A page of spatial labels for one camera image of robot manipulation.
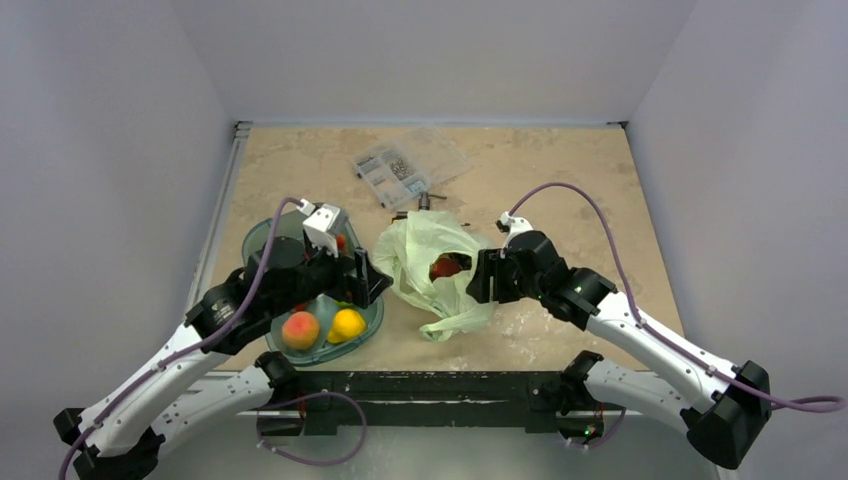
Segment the red fake fruit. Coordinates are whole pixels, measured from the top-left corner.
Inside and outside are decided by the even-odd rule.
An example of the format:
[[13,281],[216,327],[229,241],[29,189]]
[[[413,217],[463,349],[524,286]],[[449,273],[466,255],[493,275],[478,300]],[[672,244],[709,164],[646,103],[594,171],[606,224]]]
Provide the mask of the red fake fruit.
[[461,262],[453,257],[442,257],[437,259],[429,270],[430,281],[435,281],[439,278],[446,278],[456,275],[461,272],[463,267]]

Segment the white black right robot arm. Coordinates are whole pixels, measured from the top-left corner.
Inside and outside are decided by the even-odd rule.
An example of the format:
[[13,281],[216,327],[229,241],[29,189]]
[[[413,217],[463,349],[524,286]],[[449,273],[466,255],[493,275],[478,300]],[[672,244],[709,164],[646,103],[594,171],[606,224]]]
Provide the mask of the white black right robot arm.
[[530,230],[501,249],[479,251],[466,288],[479,303],[533,299],[555,319],[626,351],[645,371],[583,351],[561,374],[562,407],[612,403],[681,432],[704,458],[737,469],[765,424],[768,373],[753,361],[737,366],[678,336],[631,306],[598,272],[572,267],[542,232]]

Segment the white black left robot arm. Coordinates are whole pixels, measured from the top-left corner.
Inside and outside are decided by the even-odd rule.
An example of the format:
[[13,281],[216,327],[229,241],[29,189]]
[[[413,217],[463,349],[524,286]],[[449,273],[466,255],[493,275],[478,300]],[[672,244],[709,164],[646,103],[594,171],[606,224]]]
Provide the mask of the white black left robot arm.
[[53,423],[70,449],[58,476],[143,479],[190,434],[220,416],[297,399],[291,363],[266,353],[220,388],[187,390],[207,372],[269,332],[274,319],[324,296],[370,307],[392,284],[368,253],[333,255],[290,237],[270,237],[243,268],[210,288],[163,347],[116,391],[87,408],[66,408]]

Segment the green plastic bag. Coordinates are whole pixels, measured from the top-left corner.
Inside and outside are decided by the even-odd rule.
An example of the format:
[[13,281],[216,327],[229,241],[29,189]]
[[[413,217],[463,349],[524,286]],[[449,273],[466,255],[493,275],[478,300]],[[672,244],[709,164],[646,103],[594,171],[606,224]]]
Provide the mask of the green plastic bag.
[[[377,270],[393,279],[391,291],[398,298],[438,317],[419,327],[423,339],[444,342],[490,323],[495,305],[476,302],[466,288],[478,265],[478,252],[493,246],[488,237],[468,232],[450,212],[413,211],[378,236],[369,256]],[[470,268],[433,278],[432,268],[449,254],[466,257]]]

